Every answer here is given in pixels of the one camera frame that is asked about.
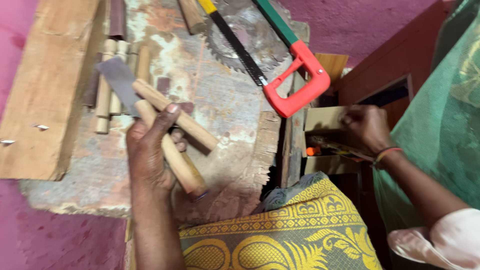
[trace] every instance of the red string bracelet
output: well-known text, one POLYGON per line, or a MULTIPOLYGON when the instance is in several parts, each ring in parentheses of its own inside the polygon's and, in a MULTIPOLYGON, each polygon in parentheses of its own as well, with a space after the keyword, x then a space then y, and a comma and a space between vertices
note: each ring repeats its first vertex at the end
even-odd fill
POLYGON ((377 165, 377 163, 380 162, 380 160, 386 155, 388 154, 389 152, 392 152, 392 151, 403 151, 402 148, 398 147, 398 146, 391 146, 391 147, 387 147, 387 148, 384 148, 382 149, 377 157, 375 158, 375 160, 373 161, 373 167, 375 167, 377 165))

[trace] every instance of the hand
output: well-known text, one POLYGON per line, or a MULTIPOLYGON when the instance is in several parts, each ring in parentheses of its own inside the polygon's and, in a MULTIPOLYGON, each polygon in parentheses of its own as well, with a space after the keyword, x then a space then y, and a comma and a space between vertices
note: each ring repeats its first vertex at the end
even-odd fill
MULTIPOLYGON (((150 130, 141 119, 135 121, 127 132, 128 164, 132 188, 134 185, 170 194, 175 183, 172 171, 166 166, 162 153, 162 138, 180 115, 176 103, 169 104, 155 119, 150 130)), ((184 151, 187 143, 183 132, 177 129, 172 140, 179 151, 184 151)))
POLYGON ((390 140, 386 113, 377 106, 353 105, 345 110, 342 123, 375 155, 394 146, 390 140))

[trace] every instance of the wooden workbench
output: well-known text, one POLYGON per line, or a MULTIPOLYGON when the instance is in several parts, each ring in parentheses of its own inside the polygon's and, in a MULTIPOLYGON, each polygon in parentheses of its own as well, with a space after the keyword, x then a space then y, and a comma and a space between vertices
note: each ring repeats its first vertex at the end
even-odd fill
MULTIPOLYGON (((148 45, 152 52, 152 82, 159 76, 171 78, 170 99, 193 102, 193 118, 220 140, 208 156, 189 147, 210 193, 190 203, 177 185, 173 192, 177 220, 199 224, 250 214, 268 181, 280 117, 270 111, 249 75, 219 63, 202 35, 188 34, 177 0, 126 3, 130 42, 148 45)), ((267 77, 276 77, 290 63, 291 58, 285 59, 267 77)), ((285 96, 291 84, 289 77, 279 93, 285 96)), ((128 115, 114 116, 109 134, 97 135, 95 114, 85 108, 70 171, 62 181, 20 181, 30 205, 55 213, 128 217, 125 133, 131 123, 128 115)))

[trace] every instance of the hacksaw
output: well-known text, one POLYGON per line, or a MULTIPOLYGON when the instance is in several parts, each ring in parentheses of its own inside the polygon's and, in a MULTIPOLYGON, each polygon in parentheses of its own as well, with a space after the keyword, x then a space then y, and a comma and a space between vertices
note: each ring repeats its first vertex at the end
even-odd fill
POLYGON ((291 54, 295 57, 292 64, 280 76, 270 83, 258 67, 251 55, 247 52, 237 36, 228 26, 227 22, 220 15, 215 5, 210 0, 198 0, 205 12, 212 18, 219 30, 225 36, 232 48, 237 53, 245 70, 252 77, 258 86, 262 86, 265 96, 272 107, 283 117, 290 117, 298 110, 307 105, 310 101, 325 92, 330 86, 330 77, 324 71, 322 65, 317 61, 307 45, 299 40, 283 19, 278 15, 268 0, 254 0, 258 8, 269 21, 276 33, 289 47, 291 54), (284 80, 301 66, 311 76, 311 80, 296 93, 287 98, 282 98, 276 92, 284 80))

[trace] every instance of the yellow patterned cloth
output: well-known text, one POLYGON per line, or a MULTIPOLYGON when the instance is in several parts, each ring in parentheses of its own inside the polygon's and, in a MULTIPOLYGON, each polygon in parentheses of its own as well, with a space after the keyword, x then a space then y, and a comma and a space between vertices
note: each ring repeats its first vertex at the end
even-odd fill
POLYGON ((320 178, 278 210, 180 231, 190 270, 381 270, 352 202, 320 178))

